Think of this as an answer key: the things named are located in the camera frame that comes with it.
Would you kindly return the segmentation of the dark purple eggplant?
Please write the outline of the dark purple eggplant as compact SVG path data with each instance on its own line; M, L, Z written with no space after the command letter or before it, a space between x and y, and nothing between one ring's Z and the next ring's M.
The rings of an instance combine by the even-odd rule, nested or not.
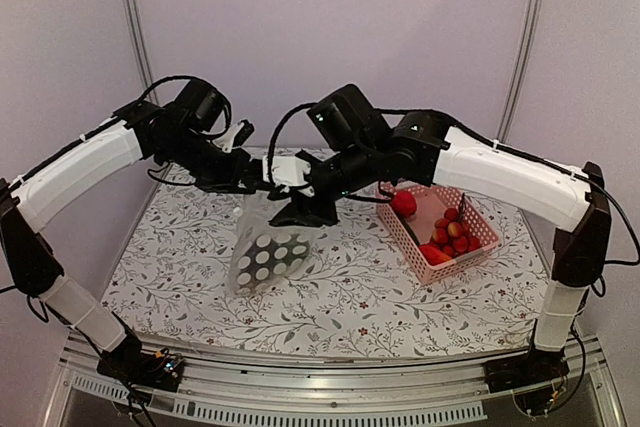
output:
M235 276L240 288L255 288L293 272L310 252L311 241L303 234L263 234L240 249Z

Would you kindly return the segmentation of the clear zip top bag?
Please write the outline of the clear zip top bag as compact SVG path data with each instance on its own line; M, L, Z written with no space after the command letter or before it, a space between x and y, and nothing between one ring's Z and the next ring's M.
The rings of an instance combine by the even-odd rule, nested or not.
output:
M244 197L228 271L227 286L232 294L256 295L296 272L309 257L318 236L316 230L269 224L284 206L283 201L270 201L264 192Z

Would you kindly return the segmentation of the red wrinkled apple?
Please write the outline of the red wrinkled apple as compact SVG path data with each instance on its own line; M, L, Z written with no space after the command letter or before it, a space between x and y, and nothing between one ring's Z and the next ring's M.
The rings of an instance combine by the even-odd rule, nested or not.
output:
M417 212L417 201L412 192L397 191L390 203L392 210L401 218L409 218Z

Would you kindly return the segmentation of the pink plastic basket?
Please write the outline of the pink plastic basket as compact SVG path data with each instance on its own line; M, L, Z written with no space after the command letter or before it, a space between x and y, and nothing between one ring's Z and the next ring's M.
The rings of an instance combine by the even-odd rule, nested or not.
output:
M497 233L461 190L408 185L377 214L424 285L476 266L500 244Z

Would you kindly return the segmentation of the red cherry bunch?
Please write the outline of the red cherry bunch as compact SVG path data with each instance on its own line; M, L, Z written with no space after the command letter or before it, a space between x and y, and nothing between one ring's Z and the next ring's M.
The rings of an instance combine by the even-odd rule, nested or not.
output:
M466 197L462 195L456 207L448 207L434 222L429 244L438 246L452 258L479 250L480 240L471 234L471 227L465 218Z

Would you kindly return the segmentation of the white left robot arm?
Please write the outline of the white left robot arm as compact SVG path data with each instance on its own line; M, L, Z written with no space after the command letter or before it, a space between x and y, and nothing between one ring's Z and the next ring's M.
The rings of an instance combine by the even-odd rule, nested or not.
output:
M14 287L86 336L128 381L148 373L135 335L64 273L42 230L68 205L112 174L148 158L181 166L194 186L209 193L253 193L262 164L242 149L253 126L227 122L228 99L209 82L183 76L185 86L159 106L144 96L116 110L94 130L18 177L1 184L1 246Z

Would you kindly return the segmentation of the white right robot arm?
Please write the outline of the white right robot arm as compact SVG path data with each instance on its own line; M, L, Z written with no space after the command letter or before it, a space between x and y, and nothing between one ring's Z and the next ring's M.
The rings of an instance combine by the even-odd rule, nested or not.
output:
M355 85L303 111L333 156L277 159L268 152L263 175L289 203L276 226L332 226L337 200L373 183L412 181L480 193L554 225L554 261L528 350L484 366L488 380L537 383L568 371L564 347L587 291L602 275L611 230L610 201L600 168L557 163L488 140L436 110L405 110L395 126Z

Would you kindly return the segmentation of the floral table cloth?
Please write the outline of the floral table cloth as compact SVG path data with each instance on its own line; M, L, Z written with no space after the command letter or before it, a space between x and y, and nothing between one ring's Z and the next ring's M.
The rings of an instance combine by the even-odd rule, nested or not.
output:
M497 232L478 266L420 284L370 204L344 201L310 258L251 298L226 284L238 196L206 194L169 171L136 227L102 303L140 333L191 344L320 357L425 357L520 348L542 306L547 269L522 215L483 196Z

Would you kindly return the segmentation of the red chili pepper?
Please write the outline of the red chili pepper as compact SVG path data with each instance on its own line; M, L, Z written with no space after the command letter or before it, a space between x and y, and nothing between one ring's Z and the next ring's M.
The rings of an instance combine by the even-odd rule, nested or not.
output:
M438 246L433 244L422 244L419 250L426 262L431 266L438 266L453 260L446 252L443 252Z

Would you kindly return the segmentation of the left aluminium frame post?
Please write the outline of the left aluminium frame post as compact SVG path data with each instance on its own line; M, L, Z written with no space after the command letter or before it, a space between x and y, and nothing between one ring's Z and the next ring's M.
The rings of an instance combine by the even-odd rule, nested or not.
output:
M138 0L122 0L122 4L139 77L142 85L149 87L154 77L144 38Z

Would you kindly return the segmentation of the aluminium frame post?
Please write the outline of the aluminium frame post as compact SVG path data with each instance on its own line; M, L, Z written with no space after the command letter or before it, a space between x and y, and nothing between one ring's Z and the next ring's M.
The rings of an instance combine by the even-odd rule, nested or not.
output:
M144 38L138 0L122 0L122 4L139 77L142 85L149 87L154 77Z
M503 143L508 140L516 116L519 99L524 87L528 63L534 47L542 4L543 0L526 1L523 25L516 51L514 67L497 130L497 138Z

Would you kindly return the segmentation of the aluminium front rail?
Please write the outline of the aluminium front rail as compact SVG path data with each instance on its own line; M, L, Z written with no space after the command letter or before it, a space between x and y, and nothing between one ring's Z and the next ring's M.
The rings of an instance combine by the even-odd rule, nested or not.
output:
M501 353L408 359L304 358L146 335L146 350L184 358L176 392L149 391L149 406L96 371L97 356L70 335L40 418L43 426L628 426L598 339L566 346L559 409L532 416L518 404L542 384L491 392L483 366Z

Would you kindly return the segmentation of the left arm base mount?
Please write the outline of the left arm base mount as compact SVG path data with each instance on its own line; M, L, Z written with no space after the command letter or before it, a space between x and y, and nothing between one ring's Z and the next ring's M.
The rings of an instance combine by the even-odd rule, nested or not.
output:
M104 351L97 366L103 376L129 386L143 386L167 392L177 392L185 368L184 357L162 349L153 354L140 347L118 347Z

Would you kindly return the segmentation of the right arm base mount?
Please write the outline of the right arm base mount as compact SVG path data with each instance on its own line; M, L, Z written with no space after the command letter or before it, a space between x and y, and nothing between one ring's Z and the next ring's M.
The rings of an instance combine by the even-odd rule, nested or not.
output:
M564 351L531 349L483 364L490 393L515 391L514 404L529 417L546 416L566 391L569 367Z

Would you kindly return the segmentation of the right aluminium frame post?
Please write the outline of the right aluminium frame post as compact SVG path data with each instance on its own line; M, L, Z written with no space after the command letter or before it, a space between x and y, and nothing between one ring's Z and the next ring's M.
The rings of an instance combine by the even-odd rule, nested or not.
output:
M516 116L519 99L524 87L528 63L534 47L542 4L543 0L526 1L523 25L516 51L514 67L497 130L497 138L503 143L508 140Z

